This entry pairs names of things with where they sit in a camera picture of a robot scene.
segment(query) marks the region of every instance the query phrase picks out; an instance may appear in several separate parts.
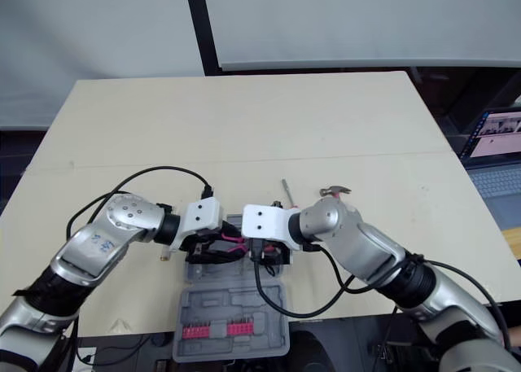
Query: black tape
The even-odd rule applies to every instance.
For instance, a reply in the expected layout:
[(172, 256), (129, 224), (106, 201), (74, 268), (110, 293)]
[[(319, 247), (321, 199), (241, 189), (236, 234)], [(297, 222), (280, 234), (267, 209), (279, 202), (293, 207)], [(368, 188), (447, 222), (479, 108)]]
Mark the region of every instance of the black tape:
[(56, 274), (50, 266), (26, 291), (16, 293), (38, 311), (57, 317), (73, 315), (94, 288), (73, 284)]

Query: wooden table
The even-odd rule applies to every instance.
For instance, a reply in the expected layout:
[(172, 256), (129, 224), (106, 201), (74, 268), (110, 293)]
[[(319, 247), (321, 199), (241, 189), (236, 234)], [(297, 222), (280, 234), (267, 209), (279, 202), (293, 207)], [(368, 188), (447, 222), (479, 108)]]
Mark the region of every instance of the wooden table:
[[(321, 187), (348, 186), (364, 219), (410, 251), (464, 269), (498, 301), (521, 298), (508, 244), (408, 77), (379, 72), (78, 81), (0, 217), (0, 309), (46, 267), (75, 211), (157, 164), (201, 173), (225, 213), (287, 205), (282, 177), (301, 207)], [(201, 186), (158, 172), (126, 189), (183, 212)], [(130, 247), (82, 307), (80, 335), (113, 334), (118, 319), (133, 333), (175, 328), (184, 254), (161, 262), (160, 250)], [(318, 254), (297, 252), (282, 280), (297, 312), (337, 290)], [(343, 296), (321, 317), (391, 310), (369, 292)]]

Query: laptop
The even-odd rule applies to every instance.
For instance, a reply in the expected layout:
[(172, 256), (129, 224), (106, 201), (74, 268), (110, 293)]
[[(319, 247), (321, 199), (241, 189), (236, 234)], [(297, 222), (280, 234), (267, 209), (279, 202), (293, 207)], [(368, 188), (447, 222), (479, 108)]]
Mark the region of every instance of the laptop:
[(460, 160), (499, 228), (521, 227), (521, 107), (486, 110)]

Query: cable connector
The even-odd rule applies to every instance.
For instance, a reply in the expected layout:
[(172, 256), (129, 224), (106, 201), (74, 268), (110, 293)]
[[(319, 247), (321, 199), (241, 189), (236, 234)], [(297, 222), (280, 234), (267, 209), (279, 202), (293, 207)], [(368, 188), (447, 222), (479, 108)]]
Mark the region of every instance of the cable connector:
[(213, 189), (210, 185), (204, 185), (203, 193), (201, 193), (201, 199), (207, 199), (213, 197)]
[(264, 239), (251, 239), (250, 258), (253, 262), (261, 262), (264, 254)]

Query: screwdriver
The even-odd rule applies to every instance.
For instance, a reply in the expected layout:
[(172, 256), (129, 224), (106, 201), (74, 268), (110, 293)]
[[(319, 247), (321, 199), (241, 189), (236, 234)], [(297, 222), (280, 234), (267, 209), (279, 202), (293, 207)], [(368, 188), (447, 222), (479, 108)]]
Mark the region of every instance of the screwdriver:
[(291, 207), (292, 207), (292, 208), (296, 208), (295, 202), (293, 201), (293, 197), (291, 197), (290, 187), (289, 187), (289, 185), (287, 184), (285, 178), (282, 179), (282, 187), (283, 187), (284, 190), (286, 191), (287, 198), (290, 200), (290, 205), (291, 205)]

